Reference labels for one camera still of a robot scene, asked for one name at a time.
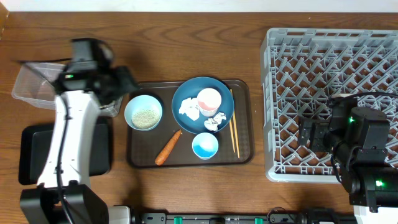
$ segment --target black tray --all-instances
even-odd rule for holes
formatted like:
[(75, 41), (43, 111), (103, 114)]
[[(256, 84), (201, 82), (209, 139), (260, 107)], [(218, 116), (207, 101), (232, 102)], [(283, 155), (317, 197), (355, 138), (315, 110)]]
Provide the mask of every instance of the black tray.
[[(50, 152), (54, 124), (29, 126), (22, 132), (18, 181), (36, 184)], [(108, 121), (99, 118), (95, 126), (90, 155), (90, 176), (101, 175), (111, 168), (112, 135)]]
[[(163, 115), (156, 128), (150, 131), (137, 131), (129, 127), (127, 143), (127, 160), (137, 168), (186, 167), (186, 166), (217, 166), (248, 163), (254, 154), (254, 139), (251, 121), (250, 96), (248, 86), (241, 80), (223, 81), (232, 89), (236, 127), (238, 129), (239, 152), (233, 152), (229, 125), (216, 133), (219, 149), (211, 159), (201, 160), (192, 151), (192, 141), (196, 136), (182, 129), (172, 114), (172, 99), (175, 91), (183, 82), (141, 83), (141, 89), (131, 95), (152, 95), (163, 106)], [(162, 166), (155, 164), (155, 158), (167, 144), (175, 131), (182, 129), (182, 135), (173, 151)]]

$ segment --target bowl of rice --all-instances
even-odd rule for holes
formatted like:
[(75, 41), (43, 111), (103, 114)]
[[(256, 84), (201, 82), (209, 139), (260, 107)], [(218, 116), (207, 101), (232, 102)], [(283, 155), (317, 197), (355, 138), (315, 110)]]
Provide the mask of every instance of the bowl of rice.
[(136, 96), (124, 109), (127, 124), (139, 131), (154, 129), (162, 118), (162, 105), (159, 100), (149, 95)]

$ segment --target white crumpled paper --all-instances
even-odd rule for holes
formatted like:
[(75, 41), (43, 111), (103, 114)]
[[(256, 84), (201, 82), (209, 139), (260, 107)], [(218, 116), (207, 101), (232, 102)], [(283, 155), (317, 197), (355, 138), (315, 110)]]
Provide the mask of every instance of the white crumpled paper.
[(198, 100), (196, 98), (188, 98), (181, 102), (180, 114), (187, 114), (189, 118), (196, 121), (199, 118), (200, 111)]
[(218, 130), (218, 125), (221, 124), (221, 122), (226, 119), (226, 116), (224, 113), (219, 112), (214, 116), (213, 118), (209, 118), (205, 121), (205, 127), (209, 131), (217, 131)]

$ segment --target small blue bowl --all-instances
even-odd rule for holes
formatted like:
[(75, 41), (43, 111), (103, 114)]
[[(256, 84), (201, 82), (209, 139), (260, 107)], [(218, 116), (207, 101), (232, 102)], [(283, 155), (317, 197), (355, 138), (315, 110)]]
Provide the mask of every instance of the small blue bowl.
[(210, 133), (198, 134), (192, 141), (192, 149), (200, 159), (210, 159), (218, 151), (217, 138)]
[[(213, 88), (217, 90), (221, 95), (221, 105), (218, 108), (218, 112), (223, 112), (226, 115), (226, 120), (223, 120), (218, 125), (217, 131), (209, 131), (205, 128), (205, 120), (208, 118), (200, 113), (199, 118), (196, 121), (192, 121), (186, 114), (180, 114), (179, 110), (181, 102), (187, 98), (196, 98), (200, 91), (205, 88)], [(174, 93), (172, 101), (172, 112), (176, 122), (186, 131), (193, 134), (200, 133), (216, 133), (221, 131), (225, 126), (228, 125), (234, 112), (234, 98), (228, 87), (221, 81), (215, 78), (209, 77), (197, 77), (192, 78), (177, 89)]]
[[(158, 122), (155, 125), (153, 125), (152, 127), (147, 128), (147, 129), (139, 129), (139, 128), (135, 127), (132, 123), (133, 114), (137, 113), (140, 110), (149, 110), (149, 109), (158, 112), (158, 114), (160, 115)], [(134, 97), (127, 104), (126, 109), (124, 109), (124, 119), (126, 120), (127, 124), (130, 127), (134, 128), (135, 130), (139, 130), (139, 131), (149, 131), (149, 130), (154, 129), (159, 124), (160, 120), (162, 119), (162, 114), (163, 114), (163, 109), (162, 109), (162, 105), (160, 104), (159, 100), (157, 100), (153, 96), (149, 96), (149, 95), (141, 95), (141, 96)]]

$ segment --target brown serving tray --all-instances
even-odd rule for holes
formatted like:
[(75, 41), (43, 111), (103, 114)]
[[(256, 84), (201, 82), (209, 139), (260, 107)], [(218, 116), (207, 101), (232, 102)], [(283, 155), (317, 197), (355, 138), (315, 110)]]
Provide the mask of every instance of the brown serving tray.
[[(183, 82), (141, 83), (139, 91), (131, 95), (151, 95), (156, 97), (163, 107), (162, 119), (158, 126), (150, 131), (137, 131), (129, 127), (127, 160), (137, 168), (187, 167), (187, 166), (225, 166), (248, 163), (254, 155), (254, 138), (251, 120), (251, 107), (248, 86), (241, 80), (223, 81), (232, 89), (235, 102), (236, 127), (238, 130), (239, 152), (233, 152), (229, 125), (215, 133), (218, 140), (218, 152), (208, 160), (199, 159), (192, 151), (192, 141), (196, 134), (182, 129), (172, 113), (172, 99), (177, 88)], [(182, 135), (173, 151), (162, 166), (155, 164), (155, 158), (168, 143), (175, 131)]]

